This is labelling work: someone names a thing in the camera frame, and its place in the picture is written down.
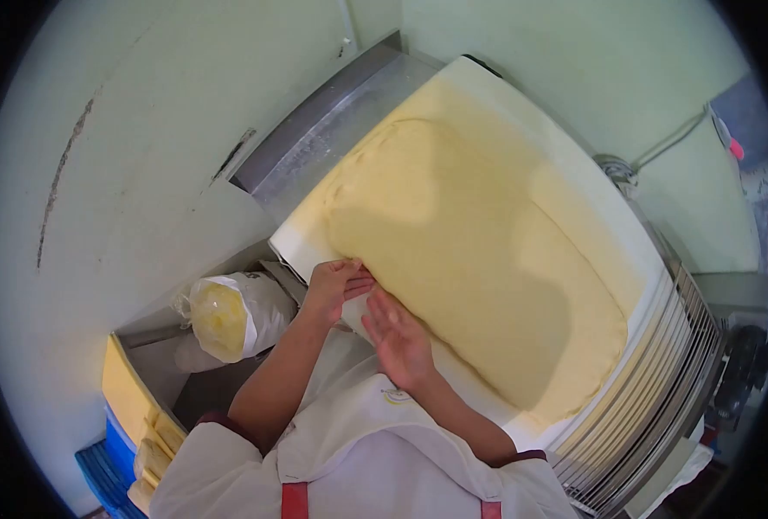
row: left hand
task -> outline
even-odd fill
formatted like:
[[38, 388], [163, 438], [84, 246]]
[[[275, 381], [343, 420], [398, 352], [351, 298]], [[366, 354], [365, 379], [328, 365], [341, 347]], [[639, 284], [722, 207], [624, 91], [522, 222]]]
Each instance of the left hand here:
[[300, 313], [331, 327], [341, 318], [343, 303], [366, 294], [375, 282], [360, 259], [321, 263], [312, 271]]

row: plastic bag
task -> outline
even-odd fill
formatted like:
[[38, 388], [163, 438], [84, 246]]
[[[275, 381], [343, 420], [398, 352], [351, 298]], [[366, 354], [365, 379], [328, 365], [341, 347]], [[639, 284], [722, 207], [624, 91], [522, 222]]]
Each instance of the plastic bag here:
[[204, 277], [187, 301], [182, 297], [174, 307], [190, 320], [199, 346], [227, 364], [274, 346], [296, 311], [294, 300], [262, 272]]

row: white cloth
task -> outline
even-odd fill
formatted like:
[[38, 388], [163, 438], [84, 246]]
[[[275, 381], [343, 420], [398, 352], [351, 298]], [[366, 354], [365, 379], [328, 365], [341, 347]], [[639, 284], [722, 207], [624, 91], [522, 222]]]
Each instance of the white cloth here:
[[490, 468], [376, 371], [367, 357], [322, 388], [265, 459], [222, 425], [197, 425], [150, 516], [275, 518], [281, 483], [308, 482], [313, 518], [474, 519], [482, 500], [501, 501], [503, 517], [576, 518], [547, 462]]

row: metal frame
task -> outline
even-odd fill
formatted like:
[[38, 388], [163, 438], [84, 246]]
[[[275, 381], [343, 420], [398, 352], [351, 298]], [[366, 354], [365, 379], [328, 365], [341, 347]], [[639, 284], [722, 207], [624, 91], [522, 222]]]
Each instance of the metal frame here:
[[635, 366], [622, 374], [603, 413], [588, 430], [564, 443], [553, 463], [566, 494], [579, 508], [611, 517], [655, 473], [691, 430], [710, 398], [723, 351], [723, 331], [692, 276], [675, 259], [649, 315], [649, 341]]

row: metal counter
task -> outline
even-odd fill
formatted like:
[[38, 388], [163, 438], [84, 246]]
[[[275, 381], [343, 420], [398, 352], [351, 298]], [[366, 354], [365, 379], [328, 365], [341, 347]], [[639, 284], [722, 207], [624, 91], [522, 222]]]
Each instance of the metal counter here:
[[298, 106], [231, 183], [250, 192], [277, 225], [283, 223], [364, 135], [436, 71], [402, 53], [394, 33]]

